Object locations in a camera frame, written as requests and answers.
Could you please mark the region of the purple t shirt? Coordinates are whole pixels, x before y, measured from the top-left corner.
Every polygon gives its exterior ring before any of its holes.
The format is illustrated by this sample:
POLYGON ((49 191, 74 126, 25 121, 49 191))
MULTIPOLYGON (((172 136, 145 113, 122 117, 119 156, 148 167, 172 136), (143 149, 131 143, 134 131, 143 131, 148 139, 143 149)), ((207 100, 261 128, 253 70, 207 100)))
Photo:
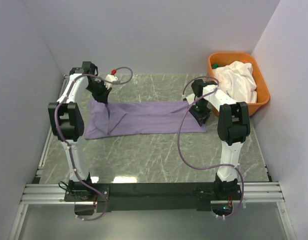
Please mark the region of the purple t shirt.
POLYGON ((190 113, 186 113, 188 107, 186 101, 104 104, 92 99, 89 104, 90 120, 85 130, 85 139, 174 134, 178 132, 182 119, 182 133, 205 133, 206 127, 199 126, 196 119, 190 113))

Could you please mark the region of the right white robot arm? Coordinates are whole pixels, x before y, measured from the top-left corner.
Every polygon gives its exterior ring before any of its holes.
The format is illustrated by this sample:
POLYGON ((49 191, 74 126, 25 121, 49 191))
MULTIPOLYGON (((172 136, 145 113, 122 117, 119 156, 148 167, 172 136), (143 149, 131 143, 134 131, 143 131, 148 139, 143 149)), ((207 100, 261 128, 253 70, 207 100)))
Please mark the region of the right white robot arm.
POLYGON ((189 112, 203 126, 208 120, 211 104, 218 111, 217 133, 221 140, 221 159, 213 193, 223 200, 235 194, 240 195, 237 167, 240 151, 250 134, 249 110, 246 102, 237 102, 220 90, 215 80, 195 79, 191 84, 193 95, 187 97, 192 104, 189 112))

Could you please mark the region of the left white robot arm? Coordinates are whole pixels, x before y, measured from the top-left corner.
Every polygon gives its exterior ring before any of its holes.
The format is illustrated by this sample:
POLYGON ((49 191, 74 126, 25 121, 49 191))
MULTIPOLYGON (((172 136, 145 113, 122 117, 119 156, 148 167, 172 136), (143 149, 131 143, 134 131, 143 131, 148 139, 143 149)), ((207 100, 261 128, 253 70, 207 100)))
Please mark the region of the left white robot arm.
POLYGON ((81 67, 71 69, 63 94, 48 105, 52 132, 61 141, 70 168, 70 180, 65 185, 65 199, 70 202, 107 200, 106 193, 93 186, 83 159, 81 139, 85 126, 78 102, 83 92, 88 90, 95 101, 107 104, 111 89, 110 84, 98 76, 97 66, 85 61, 81 67))

